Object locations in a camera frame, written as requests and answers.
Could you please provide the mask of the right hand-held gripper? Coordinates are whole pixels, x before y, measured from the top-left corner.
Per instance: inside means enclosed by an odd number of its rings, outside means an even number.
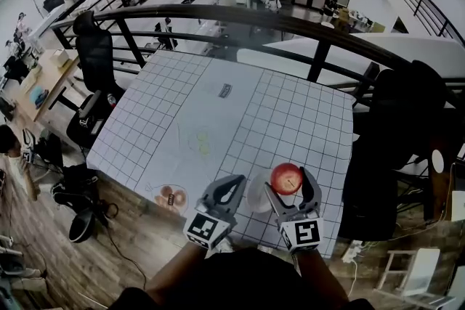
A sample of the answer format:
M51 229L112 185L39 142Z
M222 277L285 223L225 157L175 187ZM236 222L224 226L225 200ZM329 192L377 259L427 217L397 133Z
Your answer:
M278 217L278 231L290 253L313 250L323 239L323 219L319 215L322 191L306 168L300 167L299 170L302 173L302 202L300 211L296 213L295 206L286 205L271 184L264 184L264 191Z

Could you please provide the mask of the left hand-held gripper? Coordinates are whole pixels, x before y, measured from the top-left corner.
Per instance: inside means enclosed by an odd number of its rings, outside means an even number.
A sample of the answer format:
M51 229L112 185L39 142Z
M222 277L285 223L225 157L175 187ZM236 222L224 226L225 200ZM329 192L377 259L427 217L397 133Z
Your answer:
M245 190L243 175L229 175L210 183L198 200L198 210L187 214L183 228L186 238L207 250L218 246L237 224L235 214Z

